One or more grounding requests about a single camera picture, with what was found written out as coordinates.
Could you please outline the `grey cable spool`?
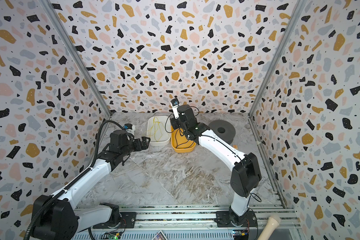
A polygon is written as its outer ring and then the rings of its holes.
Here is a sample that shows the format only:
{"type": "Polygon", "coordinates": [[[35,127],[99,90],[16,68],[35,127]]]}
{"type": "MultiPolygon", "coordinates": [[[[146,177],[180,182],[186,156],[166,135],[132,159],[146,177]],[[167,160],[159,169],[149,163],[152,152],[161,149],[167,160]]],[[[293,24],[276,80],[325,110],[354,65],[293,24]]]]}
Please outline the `grey cable spool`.
{"type": "Polygon", "coordinates": [[[233,143],[236,129],[231,123],[224,120],[215,120],[209,123],[209,127],[226,143],[233,143]]]}

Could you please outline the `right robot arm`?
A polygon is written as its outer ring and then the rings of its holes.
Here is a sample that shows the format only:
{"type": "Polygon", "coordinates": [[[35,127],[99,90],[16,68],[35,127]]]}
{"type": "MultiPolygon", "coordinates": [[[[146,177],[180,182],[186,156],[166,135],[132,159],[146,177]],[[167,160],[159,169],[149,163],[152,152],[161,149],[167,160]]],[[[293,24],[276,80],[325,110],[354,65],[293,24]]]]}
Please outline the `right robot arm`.
{"type": "Polygon", "coordinates": [[[225,225],[240,227],[247,224],[247,212],[251,193],[262,179],[257,157],[245,154],[221,139],[209,126],[197,121],[189,105],[181,105],[177,98],[171,100],[174,130],[179,129],[187,140],[208,149],[231,170],[230,185],[234,190],[233,202],[228,211],[225,225]]]}

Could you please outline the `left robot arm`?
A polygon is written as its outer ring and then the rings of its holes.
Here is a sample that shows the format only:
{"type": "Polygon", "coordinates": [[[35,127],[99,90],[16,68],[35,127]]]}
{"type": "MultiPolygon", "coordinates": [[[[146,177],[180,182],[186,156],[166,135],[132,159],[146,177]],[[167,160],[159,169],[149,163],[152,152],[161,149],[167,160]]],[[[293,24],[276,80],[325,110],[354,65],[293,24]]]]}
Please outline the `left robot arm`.
{"type": "Polygon", "coordinates": [[[136,139],[126,130],[111,133],[107,148],[82,173],[60,190],[35,200],[24,239],[70,240],[77,233],[96,225],[125,229],[128,220],[123,218],[118,205],[102,203],[84,209],[77,206],[101,179],[118,165],[124,165],[131,153],[147,150],[150,141],[149,137],[136,139]]]}

